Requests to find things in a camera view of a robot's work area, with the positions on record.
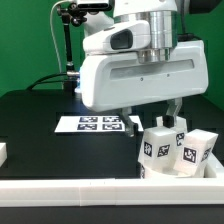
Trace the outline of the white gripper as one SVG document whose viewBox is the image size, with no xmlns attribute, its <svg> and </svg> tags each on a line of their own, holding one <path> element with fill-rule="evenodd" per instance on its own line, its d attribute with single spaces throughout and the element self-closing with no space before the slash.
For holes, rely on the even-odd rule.
<svg viewBox="0 0 224 224">
<path fill-rule="evenodd" d="M 129 137 L 138 128 L 130 118 L 131 106 L 168 100 L 163 124 L 171 128 L 181 97 L 202 94 L 208 87 L 204 43 L 180 42 L 165 62 L 141 64 L 134 52 L 92 55 L 83 62 L 80 78 L 84 105 L 96 112 L 122 108 L 120 118 Z"/>
</svg>

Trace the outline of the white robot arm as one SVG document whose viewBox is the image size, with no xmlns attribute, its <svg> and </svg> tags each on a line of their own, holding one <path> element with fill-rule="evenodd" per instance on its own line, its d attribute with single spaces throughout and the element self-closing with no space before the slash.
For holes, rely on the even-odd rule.
<svg viewBox="0 0 224 224">
<path fill-rule="evenodd" d="M 116 110 L 129 135 L 136 105 L 168 100 L 176 117 L 185 96 L 208 87 L 204 43 L 177 32 L 186 14 L 212 12 L 222 0 L 114 0 L 111 18 L 97 1 L 78 4 L 87 13 L 85 60 L 80 68 L 83 104 L 96 112 Z"/>
</svg>

